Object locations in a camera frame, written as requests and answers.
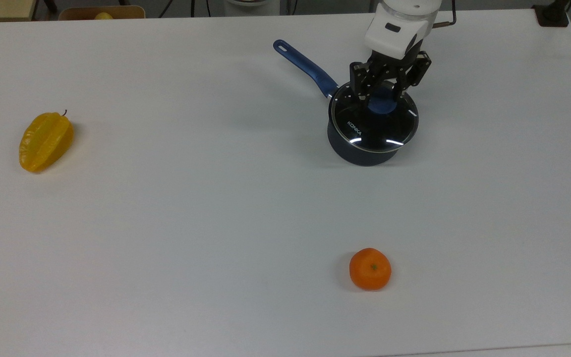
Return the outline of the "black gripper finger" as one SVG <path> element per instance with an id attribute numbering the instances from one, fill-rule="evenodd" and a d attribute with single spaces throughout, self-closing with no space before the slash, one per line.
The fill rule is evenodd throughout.
<path id="1" fill-rule="evenodd" d="M 369 90 L 371 80 L 368 77 L 368 70 L 370 65 L 370 61 L 355 61 L 349 64 L 350 87 L 354 95 L 358 98 L 358 100 L 360 100 L 361 103 L 368 103 L 371 97 Z"/>
<path id="2" fill-rule="evenodd" d="M 425 51 L 420 51 L 410 66 L 398 68 L 398 75 L 395 83 L 395 97 L 400 98 L 409 87 L 417 86 L 428 68 L 430 68 L 431 59 Z"/>

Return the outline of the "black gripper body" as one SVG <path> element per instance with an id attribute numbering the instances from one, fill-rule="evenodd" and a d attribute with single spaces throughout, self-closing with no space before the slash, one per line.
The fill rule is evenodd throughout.
<path id="1" fill-rule="evenodd" d="M 372 50 L 368 59 L 368 86 L 378 86 L 390 79 L 395 80 L 401 86 L 407 86 L 405 68 L 407 63 L 408 54 L 398 59 Z"/>

